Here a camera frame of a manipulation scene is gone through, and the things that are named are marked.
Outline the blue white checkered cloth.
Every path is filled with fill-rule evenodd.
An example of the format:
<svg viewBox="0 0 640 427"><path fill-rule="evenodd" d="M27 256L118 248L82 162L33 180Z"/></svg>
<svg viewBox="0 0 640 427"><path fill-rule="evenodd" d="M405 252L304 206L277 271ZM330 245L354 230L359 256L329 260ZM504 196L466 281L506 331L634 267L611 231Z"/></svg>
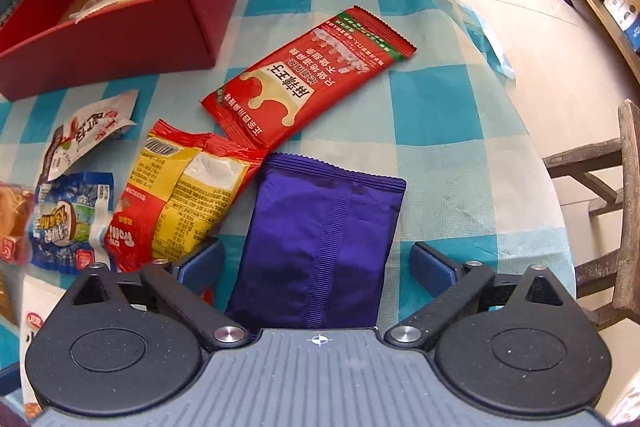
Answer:
<svg viewBox="0 0 640 427"><path fill-rule="evenodd" d="M216 131L201 101L260 58L359 5L416 53L344 98L284 144L288 153L407 183L385 272L381 327L427 303L408 271L416 242L500 272L550 268L567 288L574 265L560 204L495 71L480 22L457 0L238 0L215 67L54 91L1 105L1 178L32 185L53 130L100 98L137 90L134 127L78 162L123 186L159 119Z"/></svg>

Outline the red yellow snack packet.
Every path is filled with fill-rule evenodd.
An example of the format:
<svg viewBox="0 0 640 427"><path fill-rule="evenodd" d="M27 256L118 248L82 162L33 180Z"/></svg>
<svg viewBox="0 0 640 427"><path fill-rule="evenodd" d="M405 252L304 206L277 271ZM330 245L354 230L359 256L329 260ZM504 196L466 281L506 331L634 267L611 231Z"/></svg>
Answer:
<svg viewBox="0 0 640 427"><path fill-rule="evenodd" d="M178 261L219 227L266 153L158 120L146 136L105 232L119 271Z"/></svg>

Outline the orange cake snack packet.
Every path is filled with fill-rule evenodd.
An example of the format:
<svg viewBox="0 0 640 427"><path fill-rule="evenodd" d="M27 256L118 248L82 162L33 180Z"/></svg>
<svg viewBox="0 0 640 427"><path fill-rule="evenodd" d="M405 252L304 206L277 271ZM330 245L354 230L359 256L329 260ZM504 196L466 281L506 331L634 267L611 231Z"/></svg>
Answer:
<svg viewBox="0 0 640 427"><path fill-rule="evenodd" d="M1 260L21 265L27 257L26 235L34 210L34 192L20 184L1 183L0 247Z"/></svg>

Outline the purple foil snack packet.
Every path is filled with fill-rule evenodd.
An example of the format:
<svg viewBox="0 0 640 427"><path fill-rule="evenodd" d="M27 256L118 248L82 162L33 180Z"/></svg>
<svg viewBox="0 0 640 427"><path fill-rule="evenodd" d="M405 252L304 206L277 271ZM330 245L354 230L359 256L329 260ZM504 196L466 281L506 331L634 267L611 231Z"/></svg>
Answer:
<svg viewBox="0 0 640 427"><path fill-rule="evenodd" d="M393 176L269 155L229 317L252 332L374 326L406 188Z"/></svg>

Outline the blue coconut snack packet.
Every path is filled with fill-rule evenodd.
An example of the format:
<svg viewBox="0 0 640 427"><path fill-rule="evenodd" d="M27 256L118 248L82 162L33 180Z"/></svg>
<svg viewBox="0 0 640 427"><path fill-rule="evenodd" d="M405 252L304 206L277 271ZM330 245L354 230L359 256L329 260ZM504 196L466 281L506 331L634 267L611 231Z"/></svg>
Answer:
<svg viewBox="0 0 640 427"><path fill-rule="evenodd" d="M29 234L32 264L70 275L93 263L111 268L102 239L113 206L114 176L109 172L63 174L38 184Z"/></svg>

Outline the red long snack packet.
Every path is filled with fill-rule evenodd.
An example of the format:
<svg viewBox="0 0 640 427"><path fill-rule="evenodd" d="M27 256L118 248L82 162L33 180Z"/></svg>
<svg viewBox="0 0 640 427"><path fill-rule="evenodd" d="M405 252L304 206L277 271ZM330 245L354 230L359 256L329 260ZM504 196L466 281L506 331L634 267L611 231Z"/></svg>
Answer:
<svg viewBox="0 0 640 427"><path fill-rule="evenodd" d="M416 47L354 5L281 46L202 100L230 140L275 150Z"/></svg>

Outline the white duck gizzard packet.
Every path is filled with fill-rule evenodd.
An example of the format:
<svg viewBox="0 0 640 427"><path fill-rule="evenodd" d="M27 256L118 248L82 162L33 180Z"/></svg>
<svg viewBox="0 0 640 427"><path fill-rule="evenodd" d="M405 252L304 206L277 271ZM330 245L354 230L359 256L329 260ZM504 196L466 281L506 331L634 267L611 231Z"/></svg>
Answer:
<svg viewBox="0 0 640 427"><path fill-rule="evenodd" d="M134 126L131 116L138 95L138 90L129 90L76 110L53 131L43 156L38 183L58 179L110 136Z"/></svg>

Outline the dark wooden stool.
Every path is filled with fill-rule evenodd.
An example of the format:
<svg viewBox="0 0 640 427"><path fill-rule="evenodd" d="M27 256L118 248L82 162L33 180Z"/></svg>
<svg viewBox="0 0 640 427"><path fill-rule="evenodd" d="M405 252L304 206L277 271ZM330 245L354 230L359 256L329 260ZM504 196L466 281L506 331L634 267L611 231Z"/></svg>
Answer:
<svg viewBox="0 0 640 427"><path fill-rule="evenodd" d="M617 138L544 158L550 178L573 179L596 195L589 202L590 217L623 213L620 247L575 268L579 298L613 291L609 303L587 313L599 331L624 320L639 321L639 107L623 101L617 118Z"/></svg>

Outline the white latiao snack packet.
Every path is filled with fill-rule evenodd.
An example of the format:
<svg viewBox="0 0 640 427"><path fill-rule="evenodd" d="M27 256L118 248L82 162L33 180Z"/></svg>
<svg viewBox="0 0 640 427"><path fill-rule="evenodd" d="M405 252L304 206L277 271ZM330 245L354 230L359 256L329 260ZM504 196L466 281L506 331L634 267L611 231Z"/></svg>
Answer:
<svg viewBox="0 0 640 427"><path fill-rule="evenodd" d="M20 377L24 413L29 421L40 414L41 407L26 375L26 352L64 293L64 288L36 279L31 275L24 277L20 322Z"/></svg>

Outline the red cardboard box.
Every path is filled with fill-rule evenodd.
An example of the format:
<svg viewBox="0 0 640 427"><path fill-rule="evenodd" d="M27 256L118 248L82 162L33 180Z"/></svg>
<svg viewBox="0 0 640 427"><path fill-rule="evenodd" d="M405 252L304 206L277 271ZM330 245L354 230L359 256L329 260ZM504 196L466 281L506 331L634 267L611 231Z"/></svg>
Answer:
<svg viewBox="0 0 640 427"><path fill-rule="evenodd" d="M215 65L236 0L134 0L75 22L84 0L21 0L1 28L9 101L88 83Z"/></svg>

